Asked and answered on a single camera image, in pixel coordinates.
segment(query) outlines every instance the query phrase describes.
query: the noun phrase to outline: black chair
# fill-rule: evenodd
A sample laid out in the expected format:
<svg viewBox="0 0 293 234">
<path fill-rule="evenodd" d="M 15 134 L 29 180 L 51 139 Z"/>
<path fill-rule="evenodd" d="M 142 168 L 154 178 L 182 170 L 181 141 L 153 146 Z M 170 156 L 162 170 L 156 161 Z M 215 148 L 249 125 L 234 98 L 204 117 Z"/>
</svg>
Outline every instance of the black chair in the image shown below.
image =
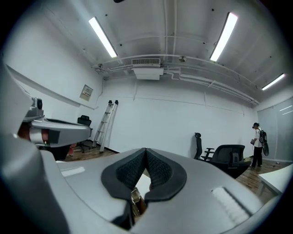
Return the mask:
<svg viewBox="0 0 293 234">
<path fill-rule="evenodd" d="M 200 147 L 198 152 L 201 153 L 202 149 L 200 134 L 196 133 L 195 137 L 197 147 Z M 240 144 L 220 145 L 215 152 L 211 151 L 213 148 L 207 148 L 208 150 L 205 151 L 206 155 L 204 159 L 201 159 L 200 155 L 198 155 L 196 152 L 195 159 L 210 163 L 231 177 L 237 178 L 248 169 L 251 163 L 250 161 L 244 162 L 244 148 L 245 146 Z"/>
<path fill-rule="evenodd" d="M 82 116 L 80 116 L 80 117 L 77 118 L 77 123 L 90 126 L 91 123 L 92 123 L 92 121 L 90 120 L 90 117 L 89 116 L 82 115 Z M 81 148 L 81 151 L 83 153 L 84 153 L 84 148 L 83 147 L 91 148 L 90 146 L 85 145 L 83 142 L 78 142 L 77 143 L 77 146 L 79 146 Z"/>
</svg>

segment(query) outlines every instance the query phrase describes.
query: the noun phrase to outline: white desk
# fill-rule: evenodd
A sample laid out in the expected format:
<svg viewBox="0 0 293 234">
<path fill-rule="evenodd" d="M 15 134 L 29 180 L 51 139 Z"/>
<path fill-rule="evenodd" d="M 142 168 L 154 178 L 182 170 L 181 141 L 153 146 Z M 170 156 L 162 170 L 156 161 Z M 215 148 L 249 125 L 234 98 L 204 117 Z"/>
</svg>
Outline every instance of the white desk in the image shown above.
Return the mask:
<svg viewBox="0 0 293 234">
<path fill-rule="evenodd" d="M 268 188 L 273 194 L 279 195 L 284 193 L 293 173 L 293 164 L 282 169 L 259 174 L 261 185 L 258 189 L 258 196 L 261 196 L 264 189 Z"/>
</svg>

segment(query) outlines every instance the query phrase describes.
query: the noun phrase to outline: glass wall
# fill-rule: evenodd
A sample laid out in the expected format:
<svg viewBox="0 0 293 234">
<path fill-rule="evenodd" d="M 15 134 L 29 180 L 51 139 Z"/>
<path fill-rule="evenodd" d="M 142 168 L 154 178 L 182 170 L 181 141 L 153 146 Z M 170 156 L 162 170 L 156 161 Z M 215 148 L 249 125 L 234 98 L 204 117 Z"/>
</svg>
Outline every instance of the glass wall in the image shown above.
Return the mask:
<svg viewBox="0 0 293 234">
<path fill-rule="evenodd" d="M 268 159 L 293 161 L 293 98 L 258 112 L 267 134 Z"/>
</svg>

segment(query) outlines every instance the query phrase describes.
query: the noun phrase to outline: wooden floor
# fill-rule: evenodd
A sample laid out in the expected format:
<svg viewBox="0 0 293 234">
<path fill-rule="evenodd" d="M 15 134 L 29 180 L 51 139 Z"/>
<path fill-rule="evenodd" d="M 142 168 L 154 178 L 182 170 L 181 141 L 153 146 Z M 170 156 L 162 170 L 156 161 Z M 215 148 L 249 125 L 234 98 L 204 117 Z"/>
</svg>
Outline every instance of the wooden floor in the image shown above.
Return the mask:
<svg viewBox="0 0 293 234">
<path fill-rule="evenodd" d="M 115 154 L 106 149 L 104 150 L 102 154 L 100 154 L 99 150 L 100 150 L 99 146 L 91 150 L 89 150 L 88 148 L 85 148 L 85 153 L 82 153 L 79 147 L 75 147 L 73 155 L 68 155 L 65 161 L 69 162 L 69 161 L 76 161 L 76 160 L 88 160 L 88 159 L 106 157 L 106 156 Z M 236 180 L 256 194 L 257 189 L 260 185 L 260 179 L 258 178 L 258 174 L 272 172 L 272 171 L 284 168 L 286 166 L 289 166 L 290 164 L 291 163 L 284 163 L 284 162 L 280 162 L 279 164 L 277 164 L 277 162 L 275 161 L 263 160 L 262 167 L 257 167 L 257 166 L 255 168 L 249 167 Z M 144 174 L 149 177 L 149 174 L 146 170 Z M 273 198 L 273 194 L 268 189 L 265 189 L 262 196 L 260 197 L 263 203 L 267 203 L 272 198 Z"/>
</svg>

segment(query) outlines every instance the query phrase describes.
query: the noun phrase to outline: office chair backrest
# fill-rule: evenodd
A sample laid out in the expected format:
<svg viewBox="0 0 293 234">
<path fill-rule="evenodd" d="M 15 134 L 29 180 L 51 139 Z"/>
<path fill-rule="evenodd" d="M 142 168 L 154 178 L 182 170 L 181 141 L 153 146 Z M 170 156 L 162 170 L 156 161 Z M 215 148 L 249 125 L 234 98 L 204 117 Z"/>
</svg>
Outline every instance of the office chair backrest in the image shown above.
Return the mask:
<svg viewBox="0 0 293 234">
<path fill-rule="evenodd" d="M 221 163 L 240 163 L 243 161 L 243 151 L 245 146 L 240 144 L 224 144 L 220 145 L 213 157 L 212 161 Z"/>
<path fill-rule="evenodd" d="M 90 120 L 89 116 L 82 115 L 81 117 L 77 118 L 77 123 L 90 126 L 92 121 Z"/>
<path fill-rule="evenodd" d="M 195 159 L 197 159 L 202 154 L 201 134 L 200 133 L 195 133 L 195 138 L 196 138 L 196 154 L 195 154 Z"/>
</svg>

